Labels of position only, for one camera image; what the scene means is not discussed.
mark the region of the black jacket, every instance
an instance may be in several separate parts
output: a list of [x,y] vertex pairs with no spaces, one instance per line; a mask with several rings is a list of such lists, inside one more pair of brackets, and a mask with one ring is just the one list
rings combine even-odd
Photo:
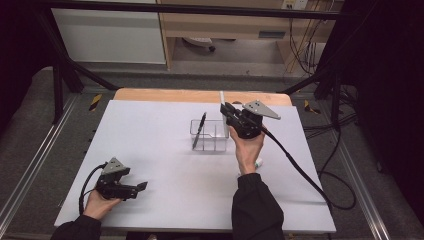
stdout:
[[[257,173],[238,178],[231,212],[234,240],[281,240],[284,214]],[[52,240],[98,240],[101,222],[81,215],[74,222],[62,224]]]

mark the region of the floor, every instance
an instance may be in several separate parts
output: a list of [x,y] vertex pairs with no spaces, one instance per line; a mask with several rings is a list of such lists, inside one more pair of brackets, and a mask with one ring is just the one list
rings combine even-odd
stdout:
[[[113,66],[118,68],[116,70],[110,65],[107,68],[99,65],[94,68],[98,67],[99,75],[119,86],[142,88],[275,92],[308,76],[301,69],[293,73],[285,71],[283,60],[276,54],[278,49],[275,42],[218,39],[214,43],[216,51],[211,53],[207,49],[178,40],[171,70],[164,66],[139,65],[130,65],[130,70]],[[53,223],[60,211],[61,202],[90,146],[90,139],[95,135],[107,102],[114,95],[113,92],[105,91],[84,79],[84,93],[67,94],[68,103],[73,103],[73,107],[69,115],[66,115],[63,127],[55,129],[51,125],[54,110],[51,80],[49,71],[42,71],[34,77],[24,104],[0,138],[0,171],[7,173],[0,176],[0,206],[3,208],[0,214],[0,236],[5,234],[3,239],[49,238],[55,229]],[[304,126],[328,123],[326,113],[329,112],[329,102],[316,101],[312,95],[314,88],[315,85],[311,84],[291,96]],[[349,88],[346,91],[354,92],[354,89]],[[88,111],[91,101],[98,93],[102,94],[99,105],[95,111]],[[309,101],[310,108],[315,111],[305,111],[305,100]],[[353,113],[348,105],[342,105],[341,110],[340,118]],[[52,139],[53,144],[48,151],[39,152],[39,147],[45,143],[43,141],[51,130],[60,130],[60,133]],[[323,166],[336,142],[337,135],[332,131],[308,139],[317,169]],[[41,159],[39,165],[34,163],[34,156]],[[337,233],[332,234],[333,239],[424,239],[422,225],[391,176],[377,171],[361,126],[354,123],[342,128],[339,150],[327,170],[336,173],[351,185],[357,185],[358,183],[352,182],[355,180],[351,178],[352,173],[347,171],[349,164],[346,164],[346,158],[353,159],[367,190],[367,194],[359,194],[359,198],[369,197],[368,200],[372,201],[377,212],[377,216],[371,214],[372,219],[380,219],[383,223],[380,226],[384,229],[377,230],[377,233],[385,232],[387,236],[376,235],[375,226],[371,226],[368,218],[370,210],[364,205],[367,199],[359,199],[352,210],[334,211]],[[37,171],[28,173],[28,166],[33,166]],[[19,181],[23,180],[28,182],[28,188],[17,194],[17,190],[22,189],[16,189],[16,186],[21,186]],[[339,182],[323,177],[322,184],[330,198],[337,203],[343,206],[351,203],[351,193]],[[125,233],[105,230],[103,235],[120,236],[122,239]],[[326,239],[328,236],[295,234],[295,237]]]

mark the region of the clear plastic container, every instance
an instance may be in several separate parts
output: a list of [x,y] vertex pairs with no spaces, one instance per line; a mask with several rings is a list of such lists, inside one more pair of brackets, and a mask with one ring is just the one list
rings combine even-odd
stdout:
[[224,124],[222,120],[205,120],[197,144],[193,148],[200,120],[191,120],[190,135],[193,150],[225,152],[227,150],[227,138],[225,137]]

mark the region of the black wire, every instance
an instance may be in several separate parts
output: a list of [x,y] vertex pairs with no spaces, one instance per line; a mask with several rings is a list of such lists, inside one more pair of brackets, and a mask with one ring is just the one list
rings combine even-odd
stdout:
[[85,191],[85,188],[87,187],[88,182],[91,179],[91,176],[93,176],[93,174],[97,170],[105,168],[106,165],[107,165],[107,162],[105,164],[99,165],[96,168],[94,168],[93,171],[91,171],[91,173],[88,175],[87,179],[85,180],[85,183],[84,183],[84,186],[81,189],[81,194],[80,194],[79,201],[78,201],[80,215],[82,215],[82,213],[84,212],[84,196],[85,196],[85,194],[87,194],[87,193],[84,193],[84,191]]
[[272,140],[274,140],[274,142],[281,148],[281,150],[283,150],[283,152],[286,154],[286,157],[289,159],[290,163],[293,165],[293,167],[300,173],[300,175],[302,175],[303,178],[306,179],[306,181],[309,182],[309,184],[312,185],[312,187],[315,188],[315,190],[321,194],[321,196],[324,198],[325,202],[327,203],[328,209],[330,210],[330,213],[333,213],[333,206],[332,203],[330,201],[330,199],[327,197],[327,195],[324,193],[324,191],[318,187],[318,185],[308,176],[308,174],[306,174],[302,168],[299,167],[299,165],[296,163],[296,161],[293,159],[293,157],[290,155],[289,152],[287,152],[287,150],[283,147],[283,145],[277,140],[277,138],[274,137],[274,135],[272,135],[271,132],[269,132],[266,128],[261,127],[262,131],[268,136],[270,137]]
[[328,176],[331,176],[331,177],[333,177],[333,178],[337,179],[338,181],[340,181],[341,183],[343,183],[343,184],[344,184],[344,185],[345,185],[345,186],[349,189],[349,191],[350,191],[350,192],[351,192],[351,194],[352,194],[353,202],[352,202],[352,204],[351,204],[351,205],[349,205],[349,206],[347,206],[347,207],[343,207],[343,206],[340,206],[340,205],[335,204],[334,202],[331,202],[331,203],[332,203],[332,205],[333,205],[335,208],[340,209],[340,210],[351,210],[351,209],[353,209],[353,208],[356,206],[356,201],[357,201],[357,199],[356,199],[355,191],[353,191],[352,187],[351,187],[351,186],[350,186],[347,182],[345,182],[343,179],[341,179],[340,177],[338,177],[336,174],[333,174],[333,173],[330,173],[330,172],[326,172],[326,171],[318,171],[318,173],[319,173],[320,175],[325,174],[325,175],[328,175]]
[[[354,122],[357,119],[356,113],[349,114],[339,120],[340,126],[346,126],[351,122]],[[306,136],[306,139],[311,139],[323,133],[326,133],[334,128],[333,124],[320,125],[320,126],[304,126],[303,130],[305,132],[313,132],[312,134]]]
[[336,146],[334,146],[333,151],[331,152],[330,156],[327,158],[327,161],[325,161],[324,166],[322,166],[321,170],[319,171],[318,178],[321,180],[322,173],[325,171],[325,168],[327,167],[328,163],[330,162],[331,158],[333,158],[334,154],[337,151],[337,148],[339,147],[340,143],[340,137],[342,136],[342,131],[339,131],[339,136],[337,137],[337,143]]

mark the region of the white tabletop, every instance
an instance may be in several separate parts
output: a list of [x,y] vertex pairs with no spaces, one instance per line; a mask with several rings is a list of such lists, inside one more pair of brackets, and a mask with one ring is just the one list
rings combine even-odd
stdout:
[[[234,142],[225,152],[192,150],[190,121],[219,120],[219,103],[180,103],[112,100],[104,113],[87,155],[68,193],[55,226],[78,217],[78,197],[88,174],[116,157],[130,174],[121,183],[148,181],[137,199],[116,206],[102,226],[143,231],[231,230],[232,197],[238,167]],[[281,120],[264,118],[265,126],[291,153],[299,166],[321,186],[295,107],[269,106]],[[286,232],[335,232],[320,194],[293,168],[269,138],[258,169],[284,211]],[[88,188],[95,185],[100,171]]]

